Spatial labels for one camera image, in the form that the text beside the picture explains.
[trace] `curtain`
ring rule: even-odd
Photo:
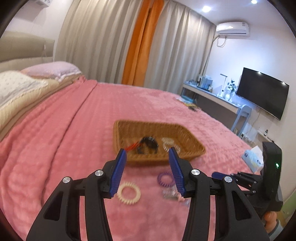
[[[180,93],[204,72],[215,25],[192,9],[165,2],[155,30],[144,87]]]
[[[55,61],[73,63],[88,79],[121,83],[142,0],[74,0]]]
[[[128,50],[122,84],[144,85],[152,39],[163,6],[164,0],[143,1]]]

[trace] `flat screen tv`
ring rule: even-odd
[[[278,120],[283,115],[289,85],[258,71],[244,68],[237,95],[266,110]]]

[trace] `brown basket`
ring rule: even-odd
[[[131,165],[160,165],[168,164],[168,153],[163,148],[163,137],[174,139],[181,150],[179,157],[192,160],[205,153],[205,147],[185,127],[178,124],[140,122],[118,120],[113,128],[113,146],[115,153],[120,148],[126,148],[140,141],[143,137],[154,137],[158,143],[158,151],[145,149],[145,153],[138,154],[137,150],[128,152],[127,163]]]

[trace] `upholstered headboard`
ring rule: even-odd
[[[54,40],[19,32],[0,38],[0,73],[53,61]]]

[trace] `wall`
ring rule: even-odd
[[[223,48],[213,44],[206,74],[213,78],[214,91],[218,93],[225,78],[220,73],[233,78],[238,84],[243,67],[260,71],[290,85],[287,104],[281,121],[267,114],[264,110],[235,97],[233,102],[248,103],[253,108],[249,125],[244,133],[257,145],[264,139],[257,130],[268,129],[268,136],[283,151],[281,188],[286,199],[296,188],[294,173],[296,171],[296,38],[287,26],[286,29],[260,29],[251,27],[251,36],[247,39],[227,39]]]
[[[73,0],[53,0],[47,8],[28,1],[14,16],[7,31],[23,32],[55,40],[54,53],[66,14]]]

